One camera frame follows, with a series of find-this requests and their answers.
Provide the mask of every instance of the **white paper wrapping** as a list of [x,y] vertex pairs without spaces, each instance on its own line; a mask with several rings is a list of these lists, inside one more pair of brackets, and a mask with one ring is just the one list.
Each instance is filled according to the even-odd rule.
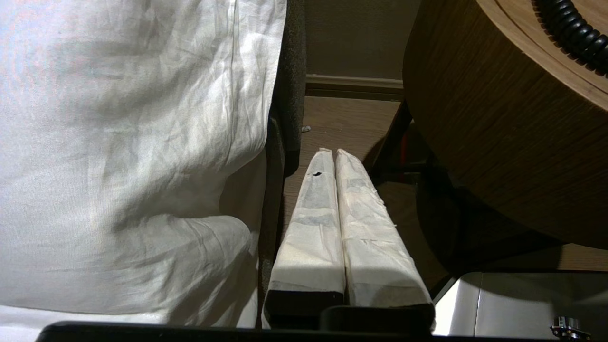
[[357,157],[338,150],[336,184],[350,305],[431,303],[384,202]]
[[0,3],[0,340],[253,326],[285,5]]
[[344,285],[333,155],[321,148],[302,181],[269,289],[344,293]]

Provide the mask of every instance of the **white sheet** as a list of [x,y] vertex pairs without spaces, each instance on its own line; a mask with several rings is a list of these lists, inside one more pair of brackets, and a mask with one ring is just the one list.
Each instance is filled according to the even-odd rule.
[[285,0],[0,4],[0,340],[66,315],[253,325],[284,20]]

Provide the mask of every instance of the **chair leg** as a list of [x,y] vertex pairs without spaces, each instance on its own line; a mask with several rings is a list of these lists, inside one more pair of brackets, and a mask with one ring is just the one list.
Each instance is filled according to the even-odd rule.
[[410,127],[411,121],[412,114],[407,106],[407,102],[403,100],[393,118],[393,122],[390,124],[389,131],[384,138],[382,147],[372,164],[369,172],[370,178],[377,180],[382,178],[382,174],[386,171],[390,157],[393,155],[395,148],[399,146],[399,142]]

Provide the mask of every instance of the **round wooden table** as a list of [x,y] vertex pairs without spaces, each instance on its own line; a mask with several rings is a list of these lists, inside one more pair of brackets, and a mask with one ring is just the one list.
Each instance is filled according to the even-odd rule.
[[[608,32],[602,1],[574,1]],[[571,59],[530,0],[424,1],[403,67],[437,158],[508,218],[608,248],[608,79]]]

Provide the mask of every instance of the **wall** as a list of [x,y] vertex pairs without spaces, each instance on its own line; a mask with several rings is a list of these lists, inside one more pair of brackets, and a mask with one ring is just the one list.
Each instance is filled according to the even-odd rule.
[[308,74],[401,80],[420,0],[305,0]]

